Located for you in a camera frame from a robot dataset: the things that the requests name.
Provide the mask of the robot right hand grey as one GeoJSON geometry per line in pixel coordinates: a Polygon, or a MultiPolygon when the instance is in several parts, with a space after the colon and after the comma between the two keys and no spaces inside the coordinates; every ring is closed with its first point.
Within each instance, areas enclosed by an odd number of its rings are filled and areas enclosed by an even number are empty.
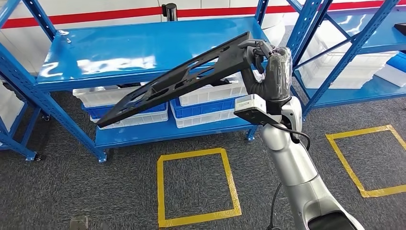
{"type": "Polygon", "coordinates": [[[274,46],[260,39],[245,40],[238,45],[246,49],[251,64],[260,74],[265,74],[258,82],[251,67],[241,71],[248,94],[257,94],[267,102],[284,104],[291,98],[292,54],[284,46],[274,46]]]}

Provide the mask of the robot left hand grey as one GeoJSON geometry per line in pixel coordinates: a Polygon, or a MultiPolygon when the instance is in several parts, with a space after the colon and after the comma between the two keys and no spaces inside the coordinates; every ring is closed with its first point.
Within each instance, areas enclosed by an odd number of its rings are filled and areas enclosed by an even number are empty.
{"type": "Polygon", "coordinates": [[[70,219],[69,230],[111,230],[108,223],[104,221],[93,221],[88,216],[75,216],[70,219]]]}

